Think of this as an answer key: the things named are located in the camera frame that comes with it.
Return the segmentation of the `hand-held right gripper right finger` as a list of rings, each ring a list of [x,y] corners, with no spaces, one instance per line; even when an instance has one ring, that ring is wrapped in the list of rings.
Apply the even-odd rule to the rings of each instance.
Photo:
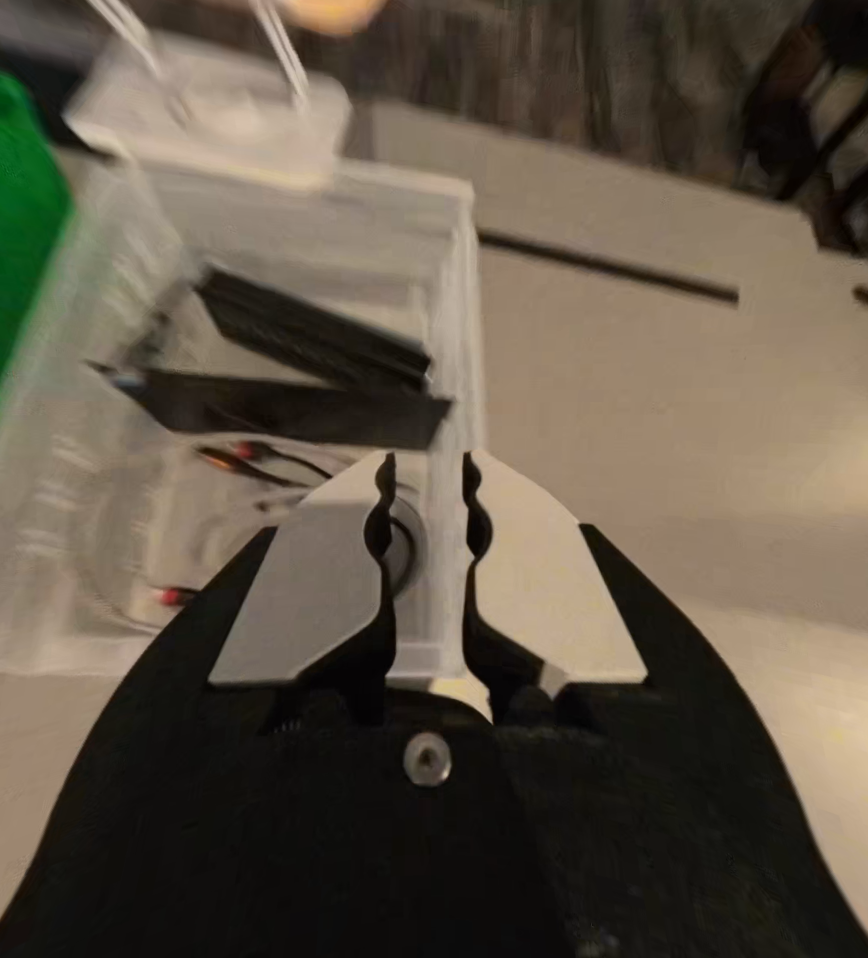
[[[467,510],[463,654],[493,723],[527,696],[642,688],[646,664],[577,517],[484,450],[463,460]]]

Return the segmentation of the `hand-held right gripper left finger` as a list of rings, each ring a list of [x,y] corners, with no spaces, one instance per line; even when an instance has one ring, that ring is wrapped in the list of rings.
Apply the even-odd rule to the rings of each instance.
[[[395,457],[368,454],[278,526],[210,673],[221,689],[332,691],[380,724],[396,652],[391,574]]]

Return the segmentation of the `grey usb hub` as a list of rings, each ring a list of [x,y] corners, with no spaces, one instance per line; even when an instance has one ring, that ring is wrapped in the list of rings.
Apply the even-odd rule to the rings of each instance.
[[[211,269],[195,292],[236,346],[339,388],[428,392],[432,360],[402,338],[226,270]]]

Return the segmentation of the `clear plastic storage bin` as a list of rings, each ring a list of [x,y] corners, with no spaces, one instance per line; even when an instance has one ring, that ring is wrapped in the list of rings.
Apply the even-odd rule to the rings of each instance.
[[[427,451],[397,458],[396,513],[417,566],[396,599],[390,676],[463,668],[461,461],[486,411],[473,191],[343,162],[311,196],[211,176],[108,167],[80,208],[0,394],[0,672],[122,677],[172,618],[158,592],[198,589],[297,495],[225,475],[119,393],[114,366],[155,326],[172,372],[318,383],[225,341],[184,286],[218,266],[393,333],[431,357],[452,401]]]

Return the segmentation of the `dark divider plate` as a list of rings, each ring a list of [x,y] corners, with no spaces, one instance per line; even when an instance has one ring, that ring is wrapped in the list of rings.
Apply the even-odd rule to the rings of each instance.
[[[84,364],[156,423],[186,436],[243,433],[308,445],[422,452],[453,406],[451,399],[427,394]]]

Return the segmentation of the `white lamp base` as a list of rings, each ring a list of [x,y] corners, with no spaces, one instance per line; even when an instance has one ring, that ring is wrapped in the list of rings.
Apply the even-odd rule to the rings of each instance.
[[[90,2],[114,37],[69,102],[68,127],[94,150],[310,192],[333,178],[352,106],[309,74],[277,2],[250,2],[276,60],[149,30],[126,2]]]

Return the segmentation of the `black metal rack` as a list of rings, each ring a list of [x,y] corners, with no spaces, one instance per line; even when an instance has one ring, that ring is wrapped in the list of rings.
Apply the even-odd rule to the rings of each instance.
[[[732,185],[868,257],[868,2],[811,2],[777,42],[739,112]]]

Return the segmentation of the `round wooden table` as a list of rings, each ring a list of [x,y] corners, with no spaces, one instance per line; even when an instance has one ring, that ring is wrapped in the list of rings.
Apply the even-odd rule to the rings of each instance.
[[[333,37],[351,36],[365,30],[388,4],[388,1],[278,2],[293,25]]]

